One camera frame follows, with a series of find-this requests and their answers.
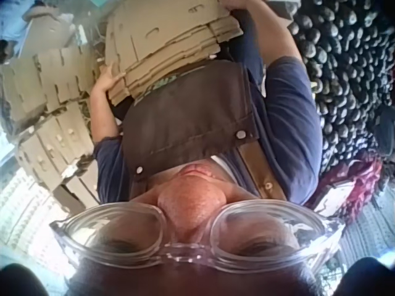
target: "red fabric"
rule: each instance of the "red fabric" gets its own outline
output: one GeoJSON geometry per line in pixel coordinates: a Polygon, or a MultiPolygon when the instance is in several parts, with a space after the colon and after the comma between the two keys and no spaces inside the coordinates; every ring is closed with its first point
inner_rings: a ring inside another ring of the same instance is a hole
{"type": "Polygon", "coordinates": [[[382,166],[380,159],[367,153],[358,155],[356,159],[360,161],[353,163],[350,167],[345,163],[340,163],[325,174],[320,180],[314,195],[305,206],[311,208],[327,185],[347,180],[355,181],[354,189],[335,214],[335,216],[342,218],[346,224],[351,224],[364,205],[372,199],[382,166]]]}

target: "brown apron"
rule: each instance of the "brown apron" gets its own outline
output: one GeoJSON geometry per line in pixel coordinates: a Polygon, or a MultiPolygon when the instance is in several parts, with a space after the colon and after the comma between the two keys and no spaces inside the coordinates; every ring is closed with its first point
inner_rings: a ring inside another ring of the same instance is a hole
{"type": "Polygon", "coordinates": [[[241,64],[216,60],[131,107],[122,141],[133,176],[131,198],[145,192],[156,173],[238,149],[261,198],[286,200],[256,141],[251,102],[241,64]]]}

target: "mouth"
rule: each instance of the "mouth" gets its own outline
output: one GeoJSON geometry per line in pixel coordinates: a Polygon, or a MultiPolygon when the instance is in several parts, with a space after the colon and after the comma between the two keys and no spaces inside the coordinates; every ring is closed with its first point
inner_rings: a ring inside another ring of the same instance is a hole
{"type": "Polygon", "coordinates": [[[178,172],[177,176],[205,176],[222,180],[215,176],[209,167],[199,164],[185,166],[181,171],[178,172]]]}

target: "flattened cardboard box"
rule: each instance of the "flattened cardboard box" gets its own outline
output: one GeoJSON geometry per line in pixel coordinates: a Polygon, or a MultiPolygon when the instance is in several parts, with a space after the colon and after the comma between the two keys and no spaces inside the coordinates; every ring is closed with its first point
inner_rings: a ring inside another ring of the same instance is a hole
{"type": "Polygon", "coordinates": [[[87,167],[86,171],[80,176],[82,183],[97,200],[99,200],[98,176],[98,163],[95,160],[91,162],[91,164],[87,167]]]}
{"type": "Polygon", "coordinates": [[[67,111],[58,115],[56,120],[75,158],[93,153],[93,143],[77,102],[67,105],[67,111]]]}
{"type": "Polygon", "coordinates": [[[124,72],[187,31],[227,15],[213,0],[125,1],[109,19],[106,62],[119,61],[124,72]]]}
{"type": "Polygon", "coordinates": [[[0,65],[0,75],[11,119],[27,121],[44,111],[46,98],[33,58],[12,59],[8,65],[0,65]]]}
{"type": "Polygon", "coordinates": [[[138,86],[134,89],[129,89],[129,92],[133,97],[139,98],[140,95],[144,94],[148,90],[148,87],[150,85],[153,85],[156,81],[165,77],[169,73],[177,72],[178,69],[181,69],[184,66],[187,66],[189,64],[199,62],[200,60],[208,59],[209,56],[211,56],[212,54],[215,54],[219,51],[220,51],[220,46],[217,43],[215,43],[214,45],[211,45],[211,46],[203,49],[202,51],[197,52],[195,55],[192,55],[191,57],[187,57],[185,59],[179,60],[178,62],[171,65],[169,68],[166,68],[162,72],[159,72],[156,75],[154,75],[151,78],[151,80],[149,80],[146,84],[144,84],[142,86],[138,86]]]}
{"type": "Polygon", "coordinates": [[[38,129],[39,136],[43,147],[49,157],[54,162],[59,173],[64,170],[76,159],[70,147],[70,143],[60,128],[59,122],[55,117],[44,122],[38,129]]]}
{"type": "Polygon", "coordinates": [[[56,187],[52,192],[55,200],[60,204],[62,209],[69,212],[71,215],[77,215],[85,211],[85,206],[76,198],[74,198],[69,191],[67,191],[62,185],[56,187]]]}
{"type": "Polygon", "coordinates": [[[62,177],[47,156],[37,135],[33,134],[22,142],[19,149],[23,155],[23,161],[50,191],[60,185],[62,177]]]}
{"type": "Polygon", "coordinates": [[[157,77],[158,73],[168,74],[169,72],[166,73],[164,70],[175,62],[188,56],[193,56],[197,51],[213,45],[218,39],[227,41],[241,34],[243,32],[239,28],[238,21],[231,16],[214,21],[212,27],[203,25],[194,28],[177,37],[153,55],[132,66],[125,77],[126,82],[121,80],[110,91],[109,97],[113,104],[118,104],[130,95],[129,91],[123,90],[125,85],[129,90],[143,85],[147,89],[150,87],[148,82],[151,82],[153,76],[157,77]]]}
{"type": "Polygon", "coordinates": [[[52,49],[38,54],[37,61],[49,112],[89,92],[99,75],[94,52],[88,45],[52,49]]]}
{"type": "Polygon", "coordinates": [[[99,202],[93,197],[90,191],[84,186],[81,180],[74,176],[66,184],[67,189],[81,201],[86,208],[99,205],[99,202]]]}
{"type": "Polygon", "coordinates": [[[126,1],[119,9],[128,17],[123,27],[130,32],[138,60],[193,28],[229,15],[213,0],[126,1]]]}
{"type": "Polygon", "coordinates": [[[34,18],[29,23],[19,57],[33,57],[50,49],[65,47],[75,32],[70,26],[71,23],[62,18],[57,20],[50,16],[34,18]]]}

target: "safety goggles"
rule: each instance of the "safety goggles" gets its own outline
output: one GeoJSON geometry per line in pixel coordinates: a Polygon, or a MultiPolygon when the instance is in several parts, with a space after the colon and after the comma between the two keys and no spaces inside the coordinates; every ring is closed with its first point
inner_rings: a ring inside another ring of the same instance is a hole
{"type": "Polygon", "coordinates": [[[158,207],[110,203],[50,227],[78,268],[84,260],[118,268],[188,262],[229,273],[275,271],[305,263],[313,272],[337,250],[344,224],[280,200],[222,207],[193,243],[177,241],[158,207]]]}

